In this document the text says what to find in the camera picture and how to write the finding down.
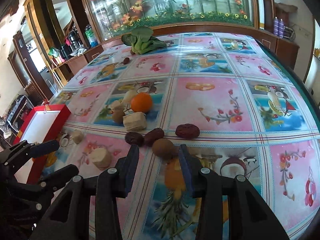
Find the beige ginger block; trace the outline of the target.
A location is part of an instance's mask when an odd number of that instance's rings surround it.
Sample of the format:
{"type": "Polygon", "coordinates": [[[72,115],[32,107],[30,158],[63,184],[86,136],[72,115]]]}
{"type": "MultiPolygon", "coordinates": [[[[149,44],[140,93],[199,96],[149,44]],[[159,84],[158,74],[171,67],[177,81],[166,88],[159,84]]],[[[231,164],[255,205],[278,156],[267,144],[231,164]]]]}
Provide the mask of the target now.
{"type": "Polygon", "coordinates": [[[89,158],[91,162],[99,169],[108,168],[112,162],[111,153],[103,147],[94,149],[89,158]]]}

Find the dark red jujube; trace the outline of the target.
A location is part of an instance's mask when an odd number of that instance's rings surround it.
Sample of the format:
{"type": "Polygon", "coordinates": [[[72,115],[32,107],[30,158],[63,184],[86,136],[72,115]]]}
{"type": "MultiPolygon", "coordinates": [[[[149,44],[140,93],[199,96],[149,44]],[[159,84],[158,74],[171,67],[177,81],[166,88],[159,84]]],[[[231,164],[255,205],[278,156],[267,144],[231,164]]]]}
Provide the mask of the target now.
{"type": "Polygon", "coordinates": [[[184,139],[195,139],[200,135],[200,129],[193,124],[178,125],[175,134],[184,139]]]}

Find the brown kiwi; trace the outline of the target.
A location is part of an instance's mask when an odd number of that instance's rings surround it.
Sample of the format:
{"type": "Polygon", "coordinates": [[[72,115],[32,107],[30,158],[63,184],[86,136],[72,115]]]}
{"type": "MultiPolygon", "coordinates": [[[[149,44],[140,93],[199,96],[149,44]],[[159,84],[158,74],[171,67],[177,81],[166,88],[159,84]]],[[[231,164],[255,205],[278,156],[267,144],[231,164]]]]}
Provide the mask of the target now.
{"type": "Polygon", "coordinates": [[[158,139],[152,145],[152,152],[155,156],[169,160],[176,155],[176,148],[169,139],[158,139]]]}

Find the red box lid tray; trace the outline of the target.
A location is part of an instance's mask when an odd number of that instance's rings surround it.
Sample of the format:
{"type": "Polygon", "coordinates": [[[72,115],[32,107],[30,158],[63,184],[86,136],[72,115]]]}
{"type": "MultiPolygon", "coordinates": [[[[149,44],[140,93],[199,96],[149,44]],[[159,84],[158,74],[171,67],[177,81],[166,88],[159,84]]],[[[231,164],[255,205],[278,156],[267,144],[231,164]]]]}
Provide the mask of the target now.
{"type": "MultiPolygon", "coordinates": [[[[65,104],[34,107],[19,130],[14,144],[23,140],[42,143],[56,139],[70,114],[65,104]]],[[[46,161],[47,155],[31,158],[15,173],[15,178],[20,183],[36,184],[46,161]]]]}

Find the wooden sideboard cabinet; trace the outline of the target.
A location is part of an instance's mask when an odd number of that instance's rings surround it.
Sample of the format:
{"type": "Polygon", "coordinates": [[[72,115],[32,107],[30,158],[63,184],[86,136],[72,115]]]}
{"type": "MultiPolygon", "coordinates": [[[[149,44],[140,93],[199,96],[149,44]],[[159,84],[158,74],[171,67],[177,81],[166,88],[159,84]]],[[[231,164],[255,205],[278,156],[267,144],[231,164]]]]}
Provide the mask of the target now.
{"type": "Polygon", "coordinates": [[[62,83],[62,87],[67,85],[67,82],[75,75],[78,71],[84,68],[87,64],[93,61],[104,51],[102,45],[90,48],[86,50],[80,56],[75,56],[67,61],[58,64],[55,58],[51,58],[52,71],[58,75],[59,81],[62,83]]]}

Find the brown longan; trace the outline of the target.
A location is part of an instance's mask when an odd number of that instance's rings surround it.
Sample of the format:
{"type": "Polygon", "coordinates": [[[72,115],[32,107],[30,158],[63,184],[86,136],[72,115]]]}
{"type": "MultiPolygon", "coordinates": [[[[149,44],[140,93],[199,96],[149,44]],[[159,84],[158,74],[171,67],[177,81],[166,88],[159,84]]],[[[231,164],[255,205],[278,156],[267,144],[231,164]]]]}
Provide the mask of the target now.
{"type": "Polygon", "coordinates": [[[112,114],[112,120],[116,123],[116,124],[122,124],[123,123],[123,117],[125,116],[124,111],[115,111],[112,114]]]}

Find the fruit print tablecloth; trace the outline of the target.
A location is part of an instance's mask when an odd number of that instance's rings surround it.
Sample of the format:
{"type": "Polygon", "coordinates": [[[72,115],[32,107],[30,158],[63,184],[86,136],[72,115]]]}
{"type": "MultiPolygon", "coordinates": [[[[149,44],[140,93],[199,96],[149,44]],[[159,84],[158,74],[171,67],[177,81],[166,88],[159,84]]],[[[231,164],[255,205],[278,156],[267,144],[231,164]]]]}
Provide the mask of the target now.
{"type": "Polygon", "coordinates": [[[101,169],[89,155],[100,147],[113,163],[125,156],[126,129],[112,114],[133,113],[132,98],[148,93],[153,104],[142,134],[160,128],[204,167],[245,176],[288,237],[299,239],[319,210],[319,110],[304,85],[249,36],[184,33],[161,40],[166,48],[145,55],[123,44],[106,49],[52,98],[71,115],[43,174],[73,164],[81,176],[96,176],[101,169]],[[200,135],[178,137],[181,124],[197,126],[200,135]]]}

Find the green water bottle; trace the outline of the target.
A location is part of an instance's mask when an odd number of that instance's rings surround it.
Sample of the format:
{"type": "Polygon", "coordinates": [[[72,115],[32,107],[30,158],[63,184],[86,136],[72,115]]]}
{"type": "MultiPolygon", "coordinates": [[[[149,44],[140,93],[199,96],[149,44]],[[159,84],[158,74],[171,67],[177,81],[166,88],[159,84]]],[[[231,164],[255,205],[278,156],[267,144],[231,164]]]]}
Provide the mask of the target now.
{"type": "Polygon", "coordinates": [[[91,47],[95,47],[98,45],[97,38],[90,24],[86,25],[85,34],[91,47]]]}

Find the small red date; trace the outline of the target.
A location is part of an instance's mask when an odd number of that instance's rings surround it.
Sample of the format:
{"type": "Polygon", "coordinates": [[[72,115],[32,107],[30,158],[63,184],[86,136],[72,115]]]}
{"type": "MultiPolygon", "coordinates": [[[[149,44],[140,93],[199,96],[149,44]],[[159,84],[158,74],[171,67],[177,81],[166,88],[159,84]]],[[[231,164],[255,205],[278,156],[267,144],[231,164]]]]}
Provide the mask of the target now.
{"type": "Polygon", "coordinates": [[[124,60],[123,60],[123,64],[128,64],[130,62],[130,58],[129,57],[126,57],[124,60]]]}

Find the green bok choy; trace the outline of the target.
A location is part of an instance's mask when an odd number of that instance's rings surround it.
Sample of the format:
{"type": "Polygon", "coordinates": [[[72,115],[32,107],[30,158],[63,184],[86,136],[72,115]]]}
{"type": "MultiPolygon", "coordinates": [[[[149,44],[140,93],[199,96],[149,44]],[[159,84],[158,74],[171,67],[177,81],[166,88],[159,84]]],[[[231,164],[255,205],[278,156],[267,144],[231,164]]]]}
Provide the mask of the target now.
{"type": "Polygon", "coordinates": [[[153,36],[153,30],[148,27],[137,27],[129,34],[121,36],[121,41],[131,47],[131,52],[143,55],[148,52],[166,48],[167,44],[153,36]]]}

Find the purple spray bottles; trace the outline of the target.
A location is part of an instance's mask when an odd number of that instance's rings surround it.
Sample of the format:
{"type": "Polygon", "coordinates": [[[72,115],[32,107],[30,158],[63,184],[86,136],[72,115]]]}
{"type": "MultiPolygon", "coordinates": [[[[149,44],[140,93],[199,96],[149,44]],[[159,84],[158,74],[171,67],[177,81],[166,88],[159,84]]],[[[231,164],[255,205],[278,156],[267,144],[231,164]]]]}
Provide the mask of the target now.
{"type": "Polygon", "coordinates": [[[273,20],[273,34],[279,38],[283,38],[284,36],[285,25],[282,19],[277,17],[273,20]]]}

